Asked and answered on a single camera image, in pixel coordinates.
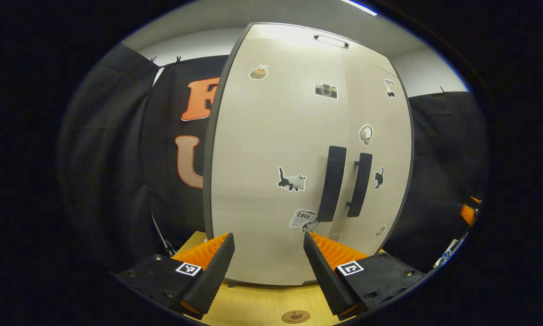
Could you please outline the blue white packet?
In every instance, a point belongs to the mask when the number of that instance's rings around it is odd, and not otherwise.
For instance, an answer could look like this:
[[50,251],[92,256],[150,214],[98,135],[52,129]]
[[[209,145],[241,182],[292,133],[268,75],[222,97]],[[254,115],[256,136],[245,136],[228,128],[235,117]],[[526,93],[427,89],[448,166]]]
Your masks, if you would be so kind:
[[439,268],[443,266],[452,257],[453,252],[458,249],[460,243],[460,240],[454,239],[447,247],[447,249],[443,252],[443,254],[441,254],[439,259],[435,262],[433,268]]

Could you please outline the brown round coaster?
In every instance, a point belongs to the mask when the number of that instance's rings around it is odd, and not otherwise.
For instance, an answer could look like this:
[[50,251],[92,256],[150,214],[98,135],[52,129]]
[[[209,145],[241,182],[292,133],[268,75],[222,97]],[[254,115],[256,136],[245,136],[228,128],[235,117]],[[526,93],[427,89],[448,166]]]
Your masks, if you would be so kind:
[[283,314],[281,320],[290,325],[302,324],[309,321],[311,313],[306,310],[290,310]]

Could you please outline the white cabinet door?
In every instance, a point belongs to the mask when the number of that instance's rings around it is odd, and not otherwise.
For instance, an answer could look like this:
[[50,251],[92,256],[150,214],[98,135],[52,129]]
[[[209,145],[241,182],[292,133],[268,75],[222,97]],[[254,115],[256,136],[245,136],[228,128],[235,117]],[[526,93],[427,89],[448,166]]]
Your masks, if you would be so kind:
[[346,86],[340,58],[241,56],[229,69],[211,164],[213,235],[232,233],[226,278],[294,286],[315,279],[297,212],[319,213],[328,150],[346,147],[346,102],[315,93]]
[[[346,64],[348,134],[341,242],[364,254],[383,248],[404,204],[413,161],[412,118],[402,80],[370,62]],[[347,217],[360,153],[373,155],[359,217]]]

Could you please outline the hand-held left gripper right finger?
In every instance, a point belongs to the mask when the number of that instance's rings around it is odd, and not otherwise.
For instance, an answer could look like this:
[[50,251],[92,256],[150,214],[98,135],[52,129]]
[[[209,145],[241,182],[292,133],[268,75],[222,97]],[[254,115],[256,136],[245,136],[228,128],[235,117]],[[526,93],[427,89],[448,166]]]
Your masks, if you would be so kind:
[[309,231],[303,249],[329,309],[340,321],[383,310],[426,276],[387,252],[363,254]]

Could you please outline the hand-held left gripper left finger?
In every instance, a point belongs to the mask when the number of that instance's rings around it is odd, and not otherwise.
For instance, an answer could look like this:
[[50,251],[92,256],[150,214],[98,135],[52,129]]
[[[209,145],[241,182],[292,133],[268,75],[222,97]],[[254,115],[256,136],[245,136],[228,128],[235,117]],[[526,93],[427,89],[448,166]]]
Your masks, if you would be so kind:
[[151,254],[110,275],[153,308],[200,321],[226,278],[235,252],[234,235],[224,233],[183,251],[161,240],[164,254]]

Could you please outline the white cabinet drawer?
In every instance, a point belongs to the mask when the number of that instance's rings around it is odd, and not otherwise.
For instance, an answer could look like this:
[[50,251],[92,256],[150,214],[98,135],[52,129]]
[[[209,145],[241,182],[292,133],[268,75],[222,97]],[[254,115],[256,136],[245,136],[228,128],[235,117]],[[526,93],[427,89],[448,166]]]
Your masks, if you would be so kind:
[[312,51],[320,50],[358,54],[371,62],[386,62],[389,58],[358,41],[321,29],[283,23],[251,23],[246,28],[247,40],[273,40],[288,48],[302,46]]

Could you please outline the white cabinet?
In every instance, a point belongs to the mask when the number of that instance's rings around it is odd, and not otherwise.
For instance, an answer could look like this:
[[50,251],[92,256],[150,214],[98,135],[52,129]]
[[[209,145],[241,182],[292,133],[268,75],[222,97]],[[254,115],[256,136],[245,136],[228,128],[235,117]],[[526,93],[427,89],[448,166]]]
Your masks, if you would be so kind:
[[[388,72],[394,72],[396,76],[398,76],[400,79],[400,73],[396,70],[395,66],[390,61],[389,64],[386,62],[371,62],[366,57],[361,57],[358,54],[346,54],[346,53],[340,53],[340,52],[332,52],[332,51],[325,51],[320,50],[312,51],[309,48],[304,48],[302,46],[295,46],[294,48],[288,48],[287,46],[284,46],[284,44],[281,44],[278,41],[273,40],[247,40],[245,39],[246,35],[246,29],[238,39],[237,43],[233,47],[233,50],[231,51],[229,58],[227,59],[225,66],[222,70],[221,77],[219,84],[217,85],[217,91],[216,91],[216,97],[215,97],[215,104],[212,107],[211,110],[211,117],[209,118],[209,126],[207,130],[207,142],[206,142],[206,150],[205,150],[205,159],[204,159],[204,175],[203,175],[203,190],[204,190],[204,213],[205,213],[205,224],[207,228],[208,236],[212,239],[214,237],[217,237],[217,235],[213,235],[212,233],[212,224],[211,224],[211,164],[212,164],[212,152],[213,152],[213,139],[215,138],[215,127],[216,127],[216,120],[217,115],[219,113],[219,106],[221,103],[221,97],[223,93],[223,89],[226,84],[226,78],[228,76],[229,69],[232,65],[232,62],[237,54],[240,54],[241,56],[257,56],[257,55],[264,55],[264,56],[271,56],[271,55],[279,55],[283,58],[301,58],[304,55],[311,55],[312,58],[333,58],[337,57],[340,58],[342,61],[342,64],[344,65],[344,68],[346,68],[346,64],[353,63],[353,62],[359,62],[359,61],[366,61],[370,62],[372,64],[375,64],[376,66],[385,69]],[[346,139],[346,136],[348,134],[348,95],[346,93],[346,86],[342,88],[342,90],[337,89],[335,86],[331,85],[317,85],[315,87],[315,93],[320,96],[325,96],[330,99],[341,99],[342,101],[346,102],[345,109],[347,111],[346,119],[344,122],[340,123],[341,131]],[[406,195],[404,198],[404,203],[406,201],[407,193],[408,193],[408,187],[406,190]],[[342,245],[345,245],[341,242],[341,222],[342,222],[342,200],[341,200],[341,192],[338,200],[337,209],[335,212],[335,217],[333,221],[331,222],[319,222],[317,221],[317,213],[311,213],[309,215],[309,218],[304,218],[304,211],[297,212],[293,219],[291,227],[296,228],[300,227],[303,234],[307,231],[316,233],[318,235],[327,237],[328,239],[334,240]]]

